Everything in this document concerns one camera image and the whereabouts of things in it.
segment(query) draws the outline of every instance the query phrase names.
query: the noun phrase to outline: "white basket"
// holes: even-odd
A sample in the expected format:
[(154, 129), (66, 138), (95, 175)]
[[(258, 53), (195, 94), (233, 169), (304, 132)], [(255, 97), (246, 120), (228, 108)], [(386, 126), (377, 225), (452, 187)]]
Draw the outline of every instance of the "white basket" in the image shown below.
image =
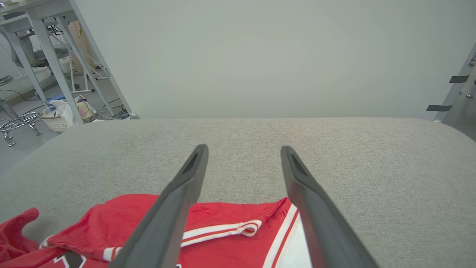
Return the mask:
[[(50, 106), (50, 107), (46, 108), (46, 109), (43, 110), (43, 112), (40, 114), (39, 118), (40, 118), (41, 120), (43, 120), (43, 121), (46, 123), (46, 125), (48, 125), (53, 131), (56, 131), (56, 132), (58, 132), (58, 133), (63, 133), (63, 132), (65, 132), (65, 131), (67, 131), (67, 130), (69, 129), (69, 128), (68, 128), (68, 124), (66, 123), (66, 120), (64, 120), (63, 117), (61, 117), (61, 116), (45, 117), (45, 115), (54, 112), (54, 110), (53, 110), (53, 111), (50, 111), (49, 113), (46, 113), (46, 114), (45, 114), (45, 111), (46, 111), (47, 109), (51, 109), (51, 108), (56, 108), (56, 107)], [(83, 118), (83, 123), (86, 124), (86, 123), (91, 122), (91, 117), (92, 117), (92, 116), (90, 116), (90, 117), (88, 117), (88, 118)]]

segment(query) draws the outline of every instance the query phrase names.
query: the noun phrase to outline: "white trim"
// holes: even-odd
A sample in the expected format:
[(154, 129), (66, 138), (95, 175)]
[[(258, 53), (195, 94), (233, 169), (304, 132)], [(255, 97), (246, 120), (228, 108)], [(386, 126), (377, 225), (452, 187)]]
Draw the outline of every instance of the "white trim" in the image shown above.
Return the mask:
[[(83, 255), (80, 255), (80, 256), (81, 256), (81, 259), (83, 260), (83, 262), (81, 262), (81, 265), (80, 265), (78, 268), (82, 268), (82, 267), (84, 266), (84, 264), (86, 263), (86, 257), (83, 256)], [(53, 262), (54, 262), (54, 263), (57, 263), (57, 262), (59, 262), (60, 260), (63, 262), (63, 266), (64, 266), (64, 267), (69, 268), (69, 263), (68, 263), (68, 260), (66, 259), (66, 256), (65, 256), (65, 255), (61, 256), (60, 258), (58, 258), (58, 257), (54, 258), (54, 259), (53, 259)]]
[(117, 258), (118, 254), (119, 254), (119, 251), (122, 249), (122, 247), (118, 247), (116, 249), (116, 253), (114, 254), (114, 258)]
[(226, 237), (231, 235), (245, 235), (247, 237), (252, 237), (256, 234), (258, 229), (261, 227), (263, 223), (260, 220), (251, 220), (245, 223), (234, 223), (234, 224), (222, 224), (222, 225), (214, 225), (214, 226), (207, 226), (202, 228), (193, 229), (187, 231), (183, 234), (182, 240), (187, 240), (180, 244), (181, 247), (185, 247), (188, 245), (192, 245), (195, 243)]
[(300, 213), (297, 214), (296, 220), (289, 231), (275, 267), (312, 267)]
[(45, 240), (43, 240), (43, 242), (40, 244), (40, 246), (38, 247), (38, 249), (42, 249), (44, 247), (47, 247), (48, 246), (48, 238), (52, 237), (53, 235), (45, 238)]
[(107, 247), (105, 250), (104, 250), (104, 254), (102, 255), (102, 258), (105, 260), (105, 261), (112, 261), (112, 251), (114, 250), (113, 247)]
[(271, 247), (269, 248), (265, 262), (263, 263), (263, 268), (271, 268), (273, 266), (276, 254), (278, 253), (279, 248), (283, 243), (284, 236), (288, 232), (288, 229), (291, 227), (291, 223), (297, 210), (298, 208), (295, 205), (291, 204), (291, 207), (289, 208), (288, 213), (286, 214), (286, 217), (284, 218), (284, 221), (281, 224), (281, 227), (279, 228), (279, 231), (274, 238), (273, 244), (271, 244)]

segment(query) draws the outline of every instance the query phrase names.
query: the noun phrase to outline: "red clothing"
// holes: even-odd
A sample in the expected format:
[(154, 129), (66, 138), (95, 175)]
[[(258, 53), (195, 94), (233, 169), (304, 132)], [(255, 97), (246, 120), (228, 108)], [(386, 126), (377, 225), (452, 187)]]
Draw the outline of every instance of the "red clothing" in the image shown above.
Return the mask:
[[(45, 239), (38, 250), (33, 250), (36, 247), (31, 246), (32, 241), (21, 235), (23, 226), (38, 216), (34, 209), (35, 217), (23, 220), (23, 225), (13, 224), (15, 228), (0, 234), (15, 237), (13, 242), (0, 240), (0, 245), (18, 252), (0, 261), (0, 268), (105, 268), (156, 199), (153, 195), (125, 195), (96, 205), (78, 223)], [(18, 217), (0, 227), (11, 226)], [(288, 198), (259, 205), (197, 203), (188, 215), (177, 266), (280, 267), (295, 258), (298, 262), (307, 258), (307, 262), (307, 247), (304, 256), (287, 253), (299, 248), (291, 245), (288, 237), (296, 237), (293, 241), (301, 246), (305, 244), (304, 233), (296, 231), (299, 227), (302, 229), (299, 213)]]

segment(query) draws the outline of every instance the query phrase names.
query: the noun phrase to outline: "printed number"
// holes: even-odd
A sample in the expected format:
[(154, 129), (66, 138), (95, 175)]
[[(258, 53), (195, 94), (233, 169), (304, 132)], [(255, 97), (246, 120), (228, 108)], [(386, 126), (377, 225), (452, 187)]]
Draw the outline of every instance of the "printed number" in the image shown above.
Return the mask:
[(68, 251), (53, 259), (54, 263), (63, 262), (64, 268), (82, 268), (86, 262), (86, 257), (72, 251)]

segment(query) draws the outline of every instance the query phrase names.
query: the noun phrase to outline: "gray fabric surface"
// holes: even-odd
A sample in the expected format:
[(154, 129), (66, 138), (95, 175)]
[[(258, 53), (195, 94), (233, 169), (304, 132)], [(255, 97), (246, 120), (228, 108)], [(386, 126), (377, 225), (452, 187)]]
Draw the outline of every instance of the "gray fabric surface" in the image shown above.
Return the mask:
[(0, 222), (34, 206), (37, 241), (122, 194), (159, 194), (193, 148), (209, 145), (199, 202), (286, 196), (292, 146), (382, 267), (473, 267), (476, 143), (401, 118), (122, 120), (63, 133), (0, 180)]

